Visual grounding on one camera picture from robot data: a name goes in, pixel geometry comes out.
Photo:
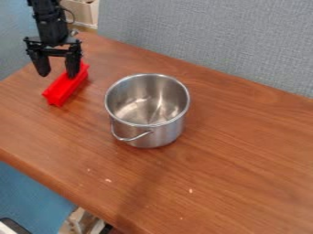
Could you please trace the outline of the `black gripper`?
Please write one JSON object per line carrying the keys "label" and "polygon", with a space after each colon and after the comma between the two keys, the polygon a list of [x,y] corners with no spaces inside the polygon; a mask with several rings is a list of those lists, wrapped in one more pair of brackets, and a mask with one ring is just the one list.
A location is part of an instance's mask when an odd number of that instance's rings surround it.
{"label": "black gripper", "polygon": [[40,37],[26,37],[23,41],[27,46],[27,55],[42,77],[47,77],[51,72],[48,57],[65,57],[69,77],[74,78],[78,75],[82,58],[82,41],[79,39],[67,37],[56,44],[43,42]]}

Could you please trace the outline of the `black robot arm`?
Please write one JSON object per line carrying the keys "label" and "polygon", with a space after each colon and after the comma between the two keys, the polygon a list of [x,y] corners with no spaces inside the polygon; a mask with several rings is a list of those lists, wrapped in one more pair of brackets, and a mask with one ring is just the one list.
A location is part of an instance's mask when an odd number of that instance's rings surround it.
{"label": "black robot arm", "polygon": [[51,72],[50,57],[65,58],[66,72],[71,79],[79,74],[82,41],[73,36],[66,22],[67,9],[62,0],[27,0],[34,10],[38,37],[26,37],[26,52],[36,72],[47,77]]}

